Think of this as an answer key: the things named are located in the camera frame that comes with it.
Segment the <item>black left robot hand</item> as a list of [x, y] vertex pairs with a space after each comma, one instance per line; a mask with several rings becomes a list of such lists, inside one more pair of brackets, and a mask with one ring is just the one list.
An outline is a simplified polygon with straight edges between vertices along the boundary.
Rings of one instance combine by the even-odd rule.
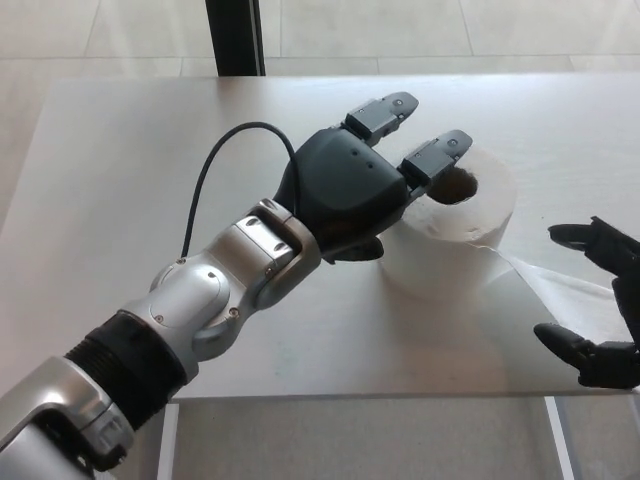
[[313, 134], [287, 165], [274, 199], [311, 232], [326, 262], [381, 258], [379, 234], [442, 186], [472, 146], [466, 132], [450, 130], [392, 165], [374, 147], [418, 105], [408, 92], [372, 99]]

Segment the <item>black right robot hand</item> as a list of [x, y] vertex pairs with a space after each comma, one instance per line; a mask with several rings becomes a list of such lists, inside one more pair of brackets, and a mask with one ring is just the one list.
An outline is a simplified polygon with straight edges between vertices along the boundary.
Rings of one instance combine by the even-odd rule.
[[578, 371], [581, 386], [625, 391], [638, 387], [639, 241], [596, 216], [589, 224], [556, 224], [548, 232], [556, 244], [582, 252], [614, 275], [614, 299], [631, 340], [595, 344], [551, 323], [537, 324], [534, 334], [557, 358]]

